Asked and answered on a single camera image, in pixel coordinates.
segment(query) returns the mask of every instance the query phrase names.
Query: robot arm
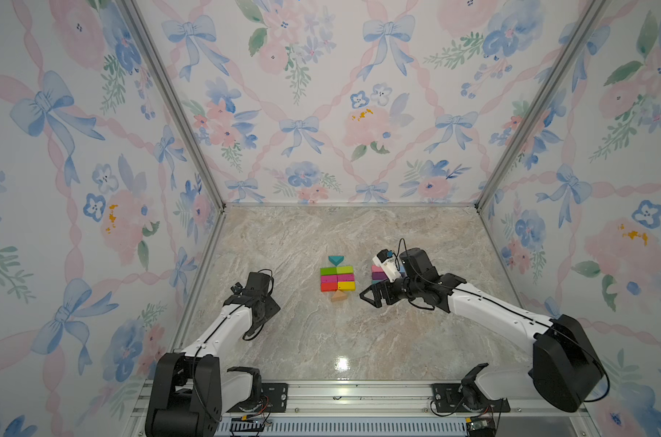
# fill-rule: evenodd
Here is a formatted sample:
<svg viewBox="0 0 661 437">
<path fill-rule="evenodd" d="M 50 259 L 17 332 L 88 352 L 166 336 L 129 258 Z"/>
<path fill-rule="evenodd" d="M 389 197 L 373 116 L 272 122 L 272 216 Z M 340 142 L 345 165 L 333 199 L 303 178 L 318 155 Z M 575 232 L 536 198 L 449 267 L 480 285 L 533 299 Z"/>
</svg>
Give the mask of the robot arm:
<svg viewBox="0 0 661 437">
<path fill-rule="evenodd" d="M 269 275 L 250 272 L 246 287 L 231 287 L 233 295 L 221 314 L 194 343 L 160 358 L 146 415 L 147 436 L 213 436 L 222 413 L 239 403 L 257 406 L 260 372 L 234 367 L 221 377 L 219 360 L 239 338 L 258 333 L 279 311 L 267 290 L 270 282 L 274 286 Z M 193 388 L 184 388 L 189 381 Z"/>
<path fill-rule="evenodd" d="M 403 299 L 412 302 L 422 298 L 434 308 L 478 322 L 531 357 L 523 365 L 486 369 L 488 364 L 484 363 L 474 367 L 462 379 L 466 406 L 478 410 L 488 400 L 538 394 L 553 406 L 572 413 L 602 379 L 602 364 L 577 320 L 567 315 L 551 319 L 535 314 L 490 296 L 457 275 L 439 275 L 425 251 L 418 248 L 400 255 L 406 277 L 392 279 L 396 267 L 385 252 L 379 252 L 374 263 L 389 266 L 389 279 L 360 293 L 363 300 L 380 308 L 382 300 L 393 305 Z M 366 296 L 369 291 L 373 299 Z"/>
</svg>

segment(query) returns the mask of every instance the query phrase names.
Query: yellow block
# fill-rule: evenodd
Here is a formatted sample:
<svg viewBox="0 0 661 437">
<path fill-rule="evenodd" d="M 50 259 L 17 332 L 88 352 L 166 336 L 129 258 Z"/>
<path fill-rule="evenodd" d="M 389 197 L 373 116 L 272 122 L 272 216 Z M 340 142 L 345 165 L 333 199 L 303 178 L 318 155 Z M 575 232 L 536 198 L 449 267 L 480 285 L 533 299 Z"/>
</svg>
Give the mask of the yellow block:
<svg viewBox="0 0 661 437">
<path fill-rule="evenodd" d="M 337 289 L 343 292 L 353 292 L 355 291 L 355 282 L 337 283 Z"/>
</svg>

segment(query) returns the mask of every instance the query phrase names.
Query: toy block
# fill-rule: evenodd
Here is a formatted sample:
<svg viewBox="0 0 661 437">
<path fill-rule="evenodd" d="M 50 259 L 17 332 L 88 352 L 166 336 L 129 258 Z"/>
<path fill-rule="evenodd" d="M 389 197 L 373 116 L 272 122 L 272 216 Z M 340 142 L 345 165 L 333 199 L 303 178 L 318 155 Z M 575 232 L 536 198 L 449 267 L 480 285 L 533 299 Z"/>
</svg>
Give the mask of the toy block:
<svg viewBox="0 0 661 437">
<path fill-rule="evenodd" d="M 321 292 L 335 292 L 337 291 L 337 283 L 322 283 L 320 290 Z"/>
<path fill-rule="evenodd" d="M 333 263 L 334 266 L 340 264 L 343 261 L 343 259 L 345 259 L 345 257 L 343 256 L 328 257 L 328 261 Z"/>
<path fill-rule="evenodd" d="M 340 290 L 337 290 L 337 291 L 336 291 L 336 292 L 330 297 L 330 301 L 331 301 L 331 302 L 340 302 L 340 301 L 344 301 L 345 299 L 347 299 L 347 294 L 341 292 Z"/>
<path fill-rule="evenodd" d="M 337 289 L 344 292 L 352 292 L 355 290 L 355 283 L 337 283 Z"/>
<path fill-rule="evenodd" d="M 348 273 L 347 275 L 337 275 L 337 282 L 353 283 L 355 282 L 355 276 L 352 273 Z"/>
</svg>

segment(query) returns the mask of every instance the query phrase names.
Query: enclosure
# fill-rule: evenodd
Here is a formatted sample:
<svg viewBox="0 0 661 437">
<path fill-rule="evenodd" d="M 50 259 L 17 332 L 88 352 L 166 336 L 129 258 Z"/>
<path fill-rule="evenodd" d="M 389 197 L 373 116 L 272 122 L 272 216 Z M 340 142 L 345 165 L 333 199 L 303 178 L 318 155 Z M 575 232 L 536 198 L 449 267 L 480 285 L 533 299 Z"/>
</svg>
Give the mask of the enclosure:
<svg viewBox="0 0 661 437">
<path fill-rule="evenodd" d="M 362 302 L 401 238 L 601 358 L 608 397 L 499 436 L 661 436 L 661 0 L 0 2 L 0 435 L 140 436 L 262 268 L 282 311 L 222 369 L 289 382 L 273 420 L 441 423 L 430 383 L 531 352 Z"/>
</svg>

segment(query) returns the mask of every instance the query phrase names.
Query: pink flower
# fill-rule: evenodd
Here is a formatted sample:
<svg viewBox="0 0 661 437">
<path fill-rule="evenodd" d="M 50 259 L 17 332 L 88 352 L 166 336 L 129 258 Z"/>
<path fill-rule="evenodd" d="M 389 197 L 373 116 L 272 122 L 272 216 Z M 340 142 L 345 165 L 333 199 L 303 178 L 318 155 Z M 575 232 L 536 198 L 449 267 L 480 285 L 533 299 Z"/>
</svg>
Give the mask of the pink flower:
<svg viewBox="0 0 661 437">
<path fill-rule="evenodd" d="M 640 437 L 646 435 L 632 412 L 612 397 L 602 399 L 597 404 L 595 418 L 604 436 Z"/>
<path fill-rule="evenodd" d="M 639 96 L 639 85 L 635 82 L 617 82 L 612 85 L 599 101 L 602 117 L 615 118 L 632 107 Z"/>
<path fill-rule="evenodd" d="M 105 38 L 95 10 L 85 0 L 49 0 L 48 6 L 68 56 L 84 68 L 102 70 Z"/>
<path fill-rule="evenodd" d="M 442 198 L 449 194 L 451 188 L 447 179 L 441 176 L 435 176 L 427 180 L 423 180 L 418 187 L 418 194 L 423 198 Z"/>
<path fill-rule="evenodd" d="M 223 147 L 231 148 L 241 140 L 238 129 L 231 126 L 232 119 L 221 119 L 212 126 L 209 140 L 212 144 L 221 144 Z"/>
<path fill-rule="evenodd" d="M 195 223 L 199 226 L 204 226 L 211 212 L 212 212 L 212 204 L 209 202 L 209 199 L 206 198 L 206 196 L 204 196 L 203 194 L 197 194 L 193 206 Z"/>
<path fill-rule="evenodd" d="M 315 204 L 321 199 L 328 198 L 327 188 L 323 188 L 318 184 L 314 185 L 313 187 L 301 188 L 297 194 L 301 200 L 308 201 L 310 204 Z"/>
<path fill-rule="evenodd" d="M 496 8 L 497 0 L 440 1 L 437 20 L 452 38 L 458 38 L 481 28 Z"/>
<path fill-rule="evenodd" d="M 218 105 L 210 101 L 206 106 L 211 108 L 206 112 L 206 116 L 209 119 L 216 120 L 220 123 L 230 123 L 233 120 L 233 114 L 226 110 L 226 102 L 223 99 L 219 101 Z"/>
<path fill-rule="evenodd" d="M 269 74 L 280 74 L 284 71 L 289 57 L 287 56 L 286 48 L 280 43 L 275 41 L 269 42 L 260 49 L 260 57 L 257 62 L 264 72 Z"/>
<path fill-rule="evenodd" d="M 388 112 L 376 106 L 357 109 L 350 113 L 345 120 L 345 130 L 343 142 L 348 147 L 356 147 L 360 144 L 370 146 L 376 141 L 377 148 L 381 149 L 381 146 L 384 146 L 388 149 L 393 146 L 394 140 L 399 138 L 392 132 Z"/>
<path fill-rule="evenodd" d="M 105 245 L 118 253 L 122 266 L 132 263 L 143 240 L 143 227 L 151 229 L 155 221 L 151 204 L 150 198 L 134 197 L 128 189 L 117 191 L 107 202 L 99 231 Z"/>
<path fill-rule="evenodd" d="M 264 13 L 263 18 L 265 24 L 269 26 L 267 36 L 270 40 L 284 40 L 287 43 L 298 42 L 297 32 L 301 30 L 302 23 L 299 14 L 293 11 L 291 7 L 288 6 Z"/>
<path fill-rule="evenodd" d="M 192 124 L 196 130 L 199 130 L 200 127 L 207 128 L 209 125 L 206 123 L 209 120 L 206 117 L 201 115 L 195 115 L 195 122 Z"/>
<path fill-rule="evenodd" d="M 650 312 L 648 303 L 660 297 L 651 278 L 661 271 L 661 246 L 652 233 L 622 218 L 608 222 L 600 233 L 588 237 L 585 249 L 602 274 L 614 278 L 607 292 L 616 294 L 617 307 L 630 310 L 638 306 Z"/>
<path fill-rule="evenodd" d="M 661 92 L 661 48 L 656 46 L 646 58 L 646 65 L 637 73 L 637 82 L 646 92 L 658 97 Z"/>
</svg>

